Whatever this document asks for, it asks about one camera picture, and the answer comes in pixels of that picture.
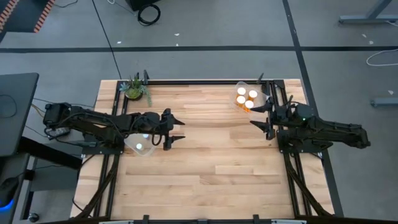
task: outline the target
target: concrete floor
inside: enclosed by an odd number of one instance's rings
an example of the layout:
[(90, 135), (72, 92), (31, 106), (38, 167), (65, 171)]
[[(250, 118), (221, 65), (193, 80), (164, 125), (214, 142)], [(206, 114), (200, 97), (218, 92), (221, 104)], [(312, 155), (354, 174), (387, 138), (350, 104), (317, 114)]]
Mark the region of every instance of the concrete floor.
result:
[[(68, 2), (57, 1), (61, 5)], [(394, 38), (398, 27), (338, 25), (339, 15), (364, 14), (375, 2), (290, 0), (301, 46), (398, 46)], [(150, 27), (140, 26), (133, 14), (106, 0), (95, 3), (113, 47), (293, 46), (281, 1), (162, 0), (157, 4), (162, 17)], [(398, 1), (386, 12), (398, 14)], [(0, 43), (0, 48), (69, 47), (108, 47), (91, 1), (81, 0), (65, 9), (55, 7), (38, 34), (7, 33)], [(344, 215), (398, 220), (397, 108), (369, 105), (376, 96), (389, 97), (389, 90), (393, 96), (398, 94), (398, 67), (367, 66), (365, 60), (373, 53), (303, 55), (320, 116), (363, 124), (372, 142), (363, 150), (342, 144), (329, 150)], [(374, 61), (397, 63), (397, 56), (385, 54)], [(151, 78), (257, 78), (262, 72), (264, 78), (301, 78), (294, 51), (116, 52), (115, 57), (123, 78), (143, 69)], [(39, 73), (37, 98), (87, 105), (95, 102), (100, 80), (119, 78), (109, 52), (0, 54), (0, 68), (3, 74)], [(44, 103), (35, 104), (44, 107)], [(40, 132), (44, 128), (35, 111), (27, 125)], [(48, 142), (28, 129), (24, 135)], [(74, 132), (70, 139), (81, 139), (81, 134)], [(35, 196), (32, 210), (41, 214), (40, 222), (64, 220), (70, 214), (73, 193), (74, 189), (41, 192)]]

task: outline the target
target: cable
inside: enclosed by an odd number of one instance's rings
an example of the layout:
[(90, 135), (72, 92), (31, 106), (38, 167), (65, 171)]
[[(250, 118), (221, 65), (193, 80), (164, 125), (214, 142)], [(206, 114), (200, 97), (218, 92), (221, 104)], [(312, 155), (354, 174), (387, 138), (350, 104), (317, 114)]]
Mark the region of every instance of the cable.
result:
[(30, 129), (30, 130), (36, 132), (36, 134), (38, 134), (39, 136), (42, 136), (42, 137), (44, 137), (44, 138), (47, 138), (47, 136), (45, 136), (45, 135), (43, 135), (43, 134), (40, 134), (38, 131), (34, 130), (33, 128), (31, 128), (31, 127), (29, 127), (29, 126), (27, 126), (27, 125), (25, 125), (25, 127), (26, 127), (27, 129)]
[(99, 23), (101, 24), (102, 30), (104, 31), (104, 34), (105, 34), (105, 37), (106, 37), (106, 41), (108, 41), (109, 48), (111, 49), (112, 57), (113, 57), (116, 69), (118, 70), (119, 78), (122, 79), (122, 75), (120, 74), (119, 66), (118, 66), (118, 63), (116, 62), (116, 57), (114, 56), (114, 52), (113, 52), (113, 48), (112, 48), (111, 42), (109, 41), (108, 35), (106, 35), (106, 31), (105, 31), (104, 25), (102, 24), (102, 20), (100, 18), (100, 14), (98, 13), (98, 10), (97, 10), (97, 7), (95, 6), (94, 0), (91, 0), (91, 1), (93, 2), (94, 9), (95, 9), (95, 12), (97, 13), (97, 16), (98, 16), (98, 19), (99, 19)]
[(114, 4), (117, 4), (118, 6), (122, 7), (122, 8), (125, 9), (125, 10), (127, 10), (127, 12), (130, 12), (130, 13), (133, 14), (134, 16), (137, 16), (135, 13), (133, 13), (132, 11), (130, 11), (130, 9), (128, 9), (128, 8), (126, 8), (126, 7), (122, 6), (122, 5), (120, 5), (119, 3), (114, 2)]
[[(386, 23), (388, 23), (388, 24), (390, 24), (390, 25), (393, 25), (393, 26), (395, 26), (395, 27), (398, 27), (398, 25), (395, 24), (394, 22), (386, 21)], [(374, 54), (374, 55), (368, 57), (368, 59), (366, 59), (366, 64), (369, 65), (369, 66), (373, 66), (373, 67), (396, 66), (396, 65), (398, 65), (398, 63), (391, 63), (391, 64), (372, 64), (372, 63), (369, 63), (369, 60), (370, 60), (371, 58), (373, 58), (374, 56), (376, 56), (376, 55), (383, 54), (383, 53), (386, 53), (386, 52), (394, 52), (394, 51), (398, 51), (398, 49), (394, 49), (394, 50), (382, 50), (382, 51), (380, 51), (380, 52), (378, 52), (378, 53), (376, 53), (376, 54)]]
[[(42, 100), (42, 99), (38, 99), (38, 98), (33, 98), (33, 100), (39, 100), (39, 101), (43, 101), (43, 102), (46, 102), (46, 103), (54, 103), (54, 102), (51, 102), (51, 101), (48, 101), (48, 100)], [(94, 108), (94, 106), (88, 106), (88, 105), (84, 105), (84, 104), (81, 104), (81, 103), (70, 103), (70, 104), (71, 105), (86, 106), (86, 107), (89, 107), (89, 108)]]
[(156, 144), (155, 144), (155, 142), (154, 142), (154, 138), (155, 138), (155, 134), (152, 134), (152, 144), (153, 144), (154, 146), (158, 146), (158, 145), (160, 144), (160, 142), (162, 141), (162, 135), (160, 135), (160, 138), (159, 138), (159, 140), (157, 141)]
[(8, 94), (3, 94), (0, 96), (8, 96), (8, 98), (10, 98), (15, 105), (15, 111), (13, 112), (13, 114), (11, 114), (9, 116), (0, 116), (0, 118), (12, 118), (13, 116), (15, 116), (17, 114), (17, 102), (15, 101), (15, 99), (12, 96), (10, 96)]
[[(49, 165), (49, 166), (38, 167), (38, 168), (32, 169), (31, 171), (35, 171), (35, 170), (38, 170), (38, 169), (49, 168), (49, 167), (63, 167), (63, 166)], [(25, 170), (24, 172), (21, 172), (20, 174), (18, 174), (18, 175), (15, 176), (15, 177), (19, 177), (20, 175), (25, 174), (26, 172), (28, 172), (28, 171)]]
[[(117, 3), (115, 0), (113, 0), (113, 2), (110, 2), (109, 0), (107, 0), (107, 1), (108, 1), (110, 4), (117, 4), (119, 7), (122, 7), (123, 9), (127, 10), (127, 12), (130, 12), (131, 14), (133, 14), (134, 16), (136, 16), (133, 12), (131, 12), (131, 11), (130, 11), (129, 9), (127, 9), (126, 7), (120, 5), (120, 4)], [(148, 8), (148, 7), (153, 7), (153, 8), (156, 9), (156, 11), (157, 11), (157, 16), (156, 16), (156, 18), (155, 18), (153, 21), (150, 21), (150, 22), (144, 20), (144, 19), (141, 17), (141, 14), (142, 14), (142, 12), (144, 11), (144, 9), (146, 9), (146, 8)], [(158, 6), (156, 6), (156, 5), (154, 5), (154, 4), (147, 4), (147, 5), (142, 6), (142, 7), (140, 8), (140, 10), (138, 11), (138, 17), (137, 17), (137, 19), (138, 19), (138, 22), (139, 22), (142, 26), (150, 26), (150, 25), (156, 23), (156, 22), (160, 19), (160, 14), (161, 14), (161, 11), (160, 11), (160, 8), (159, 8)]]
[[(80, 169), (86, 164), (86, 162), (88, 162), (91, 158), (93, 158), (95, 155), (91, 155), (89, 158), (87, 158), (80, 166)], [(75, 196), (73, 196), (72, 198), (72, 203), (74, 204), (74, 206), (76, 206), (77, 209), (79, 209), (80, 211), (83, 211), (83, 209), (81, 207), (79, 207), (76, 202), (75, 202)]]
[(68, 6), (72, 5), (72, 4), (76, 4), (78, 1), (79, 1), (79, 0), (76, 0), (76, 1), (74, 1), (74, 2), (71, 2), (71, 3), (69, 3), (69, 4), (66, 4), (66, 5), (64, 5), (64, 6), (59, 6), (59, 5), (57, 5), (57, 4), (54, 4), (54, 6), (64, 8), (64, 7), (68, 7)]
[(36, 106), (34, 104), (31, 104), (31, 107), (33, 107), (42, 118), (44, 118), (44, 115), (42, 115), (41, 112), (43, 112), (43, 113), (45, 113), (45, 112), (42, 109), (40, 109), (38, 106)]
[[(144, 9), (146, 9), (146, 8), (148, 8), (148, 7), (153, 7), (153, 8), (156, 9), (156, 11), (157, 11), (157, 16), (156, 16), (156, 18), (155, 18), (153, 21), (150, 21), (150, 22), (149, 22), (149, 21), (146, 21), (145, 19), (143, 19), (143, 18), (141, 17), (141, 14), (142, 14), (142, 12), (144, 11)], [(159, 7), (157, 7), (157, 6), (154, 5), (154, 4), (148, 4), (148, 5), (142, 6), (142, 7), (140, 8), (139, 12), (138, 12), (138, 22), (139, 22), (142, 26), (150, 26), (150, 25), (156, 23), (159, 19), (160, 19), (160, 9), (159, 9)]]
[(391, 24), (391, 25), (393, 25), (393, 26), (396, 26), (396, 27), (398, 27), (398, 24), (395, 24), (395, 22), (386, 21), (386, 23), (388, 23), (388, 24)]
[(51, 134), (49, 134), (48, 132), (47, 132), (47, 128), (45, 128), (44, 129), (44, 133), (46, 134), (46, 135), (48, 135), (48, 136), (50, 136), (50, 137), (52, 137), (52, 138), (54, 138), (57, 142), (60, 142), (60, 143), (65, 143), (65, 144), (68, 144), (68, 145), (71, 145), (71, 146), (79, 146), (79, 147), (85, 147), (84, 145), (82, 145), (82, 144), (78, 144), (78, 143), (71, 143), (71, 142), (67, 142), (67, 141), (62, 141), (62, 140), (59, 140), (58, 139), (58, 137), (55, 137), (55, 136), (52, 136)]

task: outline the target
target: wooden table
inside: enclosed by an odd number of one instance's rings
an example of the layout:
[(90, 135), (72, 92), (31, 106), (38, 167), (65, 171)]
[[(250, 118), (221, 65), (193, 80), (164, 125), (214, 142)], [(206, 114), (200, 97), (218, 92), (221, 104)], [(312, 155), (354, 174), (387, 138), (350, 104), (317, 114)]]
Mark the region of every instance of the wooden table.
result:
[[(103, 80), (95, 111), (111, 113), (116, 80)], [(300, 80), (285, 80), (287, 96), (305, 102)], [(276, 139), (267, 141), (247, 114), (229, 106), (234, 85), (150, 86), (153, 106), (146, 100), (130, 102), (127, 113), (171, 108), (185, 126), (173, 133), (185, 139), (170, 151), (161, 145), (150, 157), (125, 148), (120, 158), (112, 220), (293, 218), (283, 155)], [(119, 101), (121, 113), (123, 97)], [(308, 189), (333, 213), (321, 160), (301, 154)], [(81, 169), (75, 202), (84, 207), (98, 187), (103, 156)], [(303, 213), (301, 193), (296, 187)], [(101, 214), (104, 214), (107, 192)], [(71, 216), (80, 211), (72, 208)]]

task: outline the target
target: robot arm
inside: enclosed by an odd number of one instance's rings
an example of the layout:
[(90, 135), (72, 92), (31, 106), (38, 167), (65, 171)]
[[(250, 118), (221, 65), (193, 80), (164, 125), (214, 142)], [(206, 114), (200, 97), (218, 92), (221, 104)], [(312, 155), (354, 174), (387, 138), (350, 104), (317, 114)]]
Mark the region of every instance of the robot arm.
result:
[(370, 146), (368, 135), (361, 125), (324, 121), (314, 115), (309, 105), (292, 103), (292, 96), (282, 106), (275, 105), (270, 97), (264, 106), (252, 110), (268, 112), (266, 123), (251, 121), (267, 133), (268, 140), (275, 137), (273, 125), (289, 128), (277, 132), (279, 144), (285, 148), (296, 148), (300, 152), (320, 152), (333, 145), (332, 142), (343, 142), (359, 149)]
[(152, 134), (164, 137), (164, 150), (169, 150), (172, 143), (184, 136), (169, 136), (174, 125), (184, 125), (174, 118), (170, 109), (162, 115), (154, 112), (109, 115), (68, 103), (54, 103), (45, 106), (46, 112), (43, 123), (47, 128), (70, 128), (93, 135), (107, 147), (123, 144), (130, 134)]

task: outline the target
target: clear plastic container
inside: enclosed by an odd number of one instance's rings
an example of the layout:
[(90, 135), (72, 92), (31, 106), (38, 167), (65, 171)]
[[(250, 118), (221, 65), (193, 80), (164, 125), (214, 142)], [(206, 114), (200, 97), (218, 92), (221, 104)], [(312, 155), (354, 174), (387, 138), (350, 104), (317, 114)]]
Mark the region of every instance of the clear plastic container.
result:
[(124, 143), (140, 156), (150, 156), (156, 149), (152, 144), (152, 136), (148, 134), (130, 134)]
[[(244, 92), (244, 95), (238, 93), (240, 88), (245, 89), (245, 91), (240, 91)], [(243, 104), (240, 103), (242, 100), (242, 97), (240, 96), (243, 96), (245, 99)], [(251, 120), (263, 121), (267, 114), (251, 111), (245, 105), (250, 105), (253, 108), (262, 106), (265, 104), (268, 97), (269, 96), (261, 92), (260, 85), (248, 85), (244, 82), (238, 82), (231, 92), (229, 105), (240, 112), (248, 114)]]

